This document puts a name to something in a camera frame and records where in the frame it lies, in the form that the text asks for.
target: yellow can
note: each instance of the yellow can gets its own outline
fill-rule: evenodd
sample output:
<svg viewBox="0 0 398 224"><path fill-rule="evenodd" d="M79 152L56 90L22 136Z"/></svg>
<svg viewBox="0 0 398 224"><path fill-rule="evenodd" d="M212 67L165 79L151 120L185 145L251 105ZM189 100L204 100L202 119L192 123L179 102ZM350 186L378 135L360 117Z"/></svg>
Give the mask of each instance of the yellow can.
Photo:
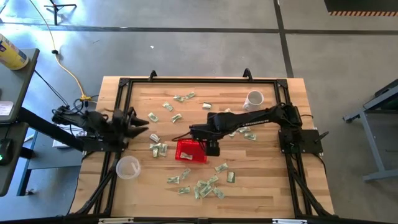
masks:
<svg viewBox="0 0 398 224"><path fill-rule="evenodd" d="M11 70L18 70L27 65L29 58L5 36L0 34L0 62Z"/></svg>

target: yellow cable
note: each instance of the yellow cable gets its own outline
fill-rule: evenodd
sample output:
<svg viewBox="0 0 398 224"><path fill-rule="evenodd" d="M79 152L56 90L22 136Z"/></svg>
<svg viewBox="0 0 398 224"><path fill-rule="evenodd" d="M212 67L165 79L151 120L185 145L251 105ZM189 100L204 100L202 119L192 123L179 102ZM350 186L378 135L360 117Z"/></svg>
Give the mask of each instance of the yellow cable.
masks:
<svg viewBox="0 0 398 224"><path fill-rule="evenodd" d="M33 7L35 7L36 11L40 14L40 16L42 17L43 21L45 22L45 25L47 26L47 29L48 29L49 32L50 32L51 39L52 39L52 45L53 45L54 50L55 50L56 47L55 47L54 37L53 37L53 35L52 35L52 33L51 33L51 30L50 30L49 25L47 24L47 21L44 19L43 15L42 15L42 14L40 13L40 11L37 9L37 7L36 7L35 4L32 2L32 0L29 0L29 1L30 1L30 3L32 3ZM80 100L90 100L91 97L85 95L85 93L84 93L84 91L83 91L83 87L81 87L81 84L80 84L79 80L76 78L76 76L75 76L74 74L72 74L72 72L70 72L68 69L66 69L64 66L61 65L61 63L60 63L60 61L59 61L59 59L58 59L58 57L57 57L56 54L55 54L55 59L56 59L57 63L59 64L59 66L60 66L61 68L63 68L69 75L71 75L71 76L76 80L77 85L79 86L80 92L81 92Z"/></svg>

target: clear plastic cup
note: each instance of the clear plastic cup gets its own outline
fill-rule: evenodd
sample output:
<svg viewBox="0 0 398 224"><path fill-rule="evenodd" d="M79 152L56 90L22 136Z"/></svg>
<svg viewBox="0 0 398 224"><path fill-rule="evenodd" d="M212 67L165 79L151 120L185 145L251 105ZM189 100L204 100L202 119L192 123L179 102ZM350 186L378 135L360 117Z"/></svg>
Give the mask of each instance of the clear plastic cup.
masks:
<svg viewBox="0 0 398 224"><path fill-rule="evenodd" d="M116 164L116 173L124 180L138 177L141 173L138 159L133 156L124 156Z"/></svg>

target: white mug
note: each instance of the white mug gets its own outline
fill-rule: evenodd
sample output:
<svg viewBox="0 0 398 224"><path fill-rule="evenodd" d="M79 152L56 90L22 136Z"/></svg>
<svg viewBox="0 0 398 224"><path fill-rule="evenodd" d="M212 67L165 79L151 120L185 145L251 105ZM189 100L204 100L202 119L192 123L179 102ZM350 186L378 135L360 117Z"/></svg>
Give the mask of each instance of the white mug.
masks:
<svg viewBox="0 0 398 224"><path fill-rule="evenodd" d="M257 90L250 91L243 104L243 109L255 111L260 109L260 105L264 102L264 96Z"/></svg>

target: plastic container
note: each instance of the plastic container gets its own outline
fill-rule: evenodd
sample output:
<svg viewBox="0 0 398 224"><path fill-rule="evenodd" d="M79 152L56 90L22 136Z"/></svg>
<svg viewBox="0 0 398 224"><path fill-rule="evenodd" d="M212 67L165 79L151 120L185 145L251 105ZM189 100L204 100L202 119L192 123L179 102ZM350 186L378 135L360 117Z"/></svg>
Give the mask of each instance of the plastic container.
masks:
<svg viewBox="0 0 398 224"><path fill-rule="evenodd" d="M181 153L185 152L192 155L192 160L181 158ZM175 160L186 162L206 163L206 152L200 147L199 142L191 139L182 139L177 141L177 150L175 151Z"/></svg>
<svg viewBox="0 0 398 224"><path fill-rule="evenodd" d="M124 156L116 164L116 173L124 180L138 177L141 173L138 159L133 156Z"/></svg>
<svg viewBox="0 0 398 224"><path fill-rule="evenodd" d="M29 58L0 34L0 62L11 70L18 70L27 65Z"/></svg>

